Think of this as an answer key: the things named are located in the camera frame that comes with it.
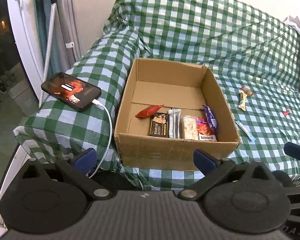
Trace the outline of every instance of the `purple snack bag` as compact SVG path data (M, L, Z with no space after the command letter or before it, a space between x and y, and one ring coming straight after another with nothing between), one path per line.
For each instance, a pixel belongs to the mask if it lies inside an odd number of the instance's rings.
M218 132L218 124L217 124L216 118L214 117L210 107L203 106L203 109L204 109L204 112L206 114L207 121L208 121L208 124L209 124L209 127L210 127L211 131L214 134L216 134Z

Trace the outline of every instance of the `metal screw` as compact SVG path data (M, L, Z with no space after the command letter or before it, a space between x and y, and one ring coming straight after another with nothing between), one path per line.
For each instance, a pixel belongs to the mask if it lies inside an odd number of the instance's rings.
M96 197L106 197L110 192L105 188L98 188L93 193Z
M181 195L185 198L192 198L192 197L195 197L197 195L197 193L192 189L185 189L185 190L181 191Z

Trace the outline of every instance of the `red snack wrapper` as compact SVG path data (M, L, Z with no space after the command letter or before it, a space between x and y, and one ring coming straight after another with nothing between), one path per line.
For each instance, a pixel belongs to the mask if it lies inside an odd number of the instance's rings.
M216 136L210 129L207 118L197 118L197 129L200 141L217 141Z
M253 92L250 89L247 89L245 86L242 86L241 89L249 96L253 96Z
M161 106L148 106L147 108L141 110L136 117L137 118L147 118L148 116L153 115L154 113L156 113L161 107L163 107L164 105Z
M291 113L291 110L287 108L287 110L283 112L283 116L286 117L289 113Z

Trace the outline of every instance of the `checkered cloth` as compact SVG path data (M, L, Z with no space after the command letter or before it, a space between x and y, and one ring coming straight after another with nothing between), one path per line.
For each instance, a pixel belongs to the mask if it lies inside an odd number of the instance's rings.
M271 171L283 170L300 181L300 161L283 151L288 141L300 144L300 44L293 28L236 0L117 0L103 37L67 73L102 89L99 100L115 124L137 57L209 66L235 120L256 138L249 141L241 130L243 143L230 158L237 163L260 158ZM247 98L245 112L238 108L242 85L255 93ZM287 108L292 112L284 117ZM73 157L89 147L96 147L100 160L109 122L96 106L77 113L50 96L14 133L42 162ZM125 167L114 140L101 168L118 171L145 190L180 189L203 176Z

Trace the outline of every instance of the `chocolate snack package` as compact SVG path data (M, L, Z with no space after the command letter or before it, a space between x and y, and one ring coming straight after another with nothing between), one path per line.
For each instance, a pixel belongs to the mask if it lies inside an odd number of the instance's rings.
M151 118L150 124L150 136L155 137L168 137L168 114L165 113L155 113Z

